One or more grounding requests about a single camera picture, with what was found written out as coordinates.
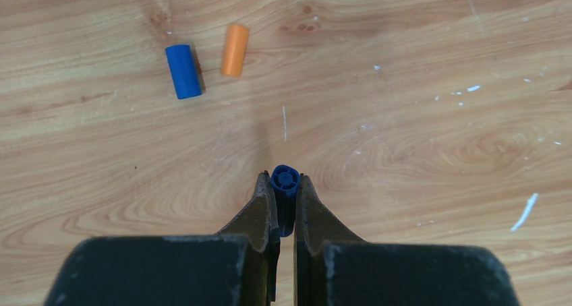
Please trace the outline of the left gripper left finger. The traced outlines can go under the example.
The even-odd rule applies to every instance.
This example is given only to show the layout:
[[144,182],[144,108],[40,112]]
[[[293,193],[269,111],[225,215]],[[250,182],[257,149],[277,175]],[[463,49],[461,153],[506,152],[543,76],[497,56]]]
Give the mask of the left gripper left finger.
[[243,237],[248,243],[239,264],[238,304],[274,302],[281,237],[268,171],[257,176],[250,200],[217,234]]

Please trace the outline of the navy blue pen cap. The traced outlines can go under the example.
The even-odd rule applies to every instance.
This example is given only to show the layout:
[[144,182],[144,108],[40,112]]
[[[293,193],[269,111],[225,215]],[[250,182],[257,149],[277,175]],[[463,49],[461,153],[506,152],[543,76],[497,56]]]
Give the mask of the navy blue pen cap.
[[301,176],[298,171],[284,164],[277,166],[270,176],[281,237],[288,237],[294,230],[296,197],[300,180]]

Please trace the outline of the blue marker cap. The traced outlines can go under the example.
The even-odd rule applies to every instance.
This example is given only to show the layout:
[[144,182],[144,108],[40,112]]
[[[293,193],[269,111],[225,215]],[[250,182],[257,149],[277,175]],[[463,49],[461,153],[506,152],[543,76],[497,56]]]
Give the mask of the blue marker cap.
[[165,49],[165,54],[176,97],[183,100],[200,96],[202,87],[191,46],[172,45]]

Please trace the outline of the orange marker cap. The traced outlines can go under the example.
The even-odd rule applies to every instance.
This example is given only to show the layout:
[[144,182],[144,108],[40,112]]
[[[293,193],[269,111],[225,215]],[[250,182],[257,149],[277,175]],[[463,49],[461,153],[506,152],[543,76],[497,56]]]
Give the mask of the orange marker cap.
[[221,63],[222,75],[235,78],[241,76],[249,35],[249,30],[244,26],[232,24],[228,27]]

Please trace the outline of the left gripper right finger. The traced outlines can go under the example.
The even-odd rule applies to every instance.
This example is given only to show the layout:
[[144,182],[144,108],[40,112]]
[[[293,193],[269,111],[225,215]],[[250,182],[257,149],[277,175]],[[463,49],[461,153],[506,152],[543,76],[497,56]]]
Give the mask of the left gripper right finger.
[[363,243],[318,198],[310,177],[302,174],[296,196],[294,229],[296,305],[326,305],[324,246]]

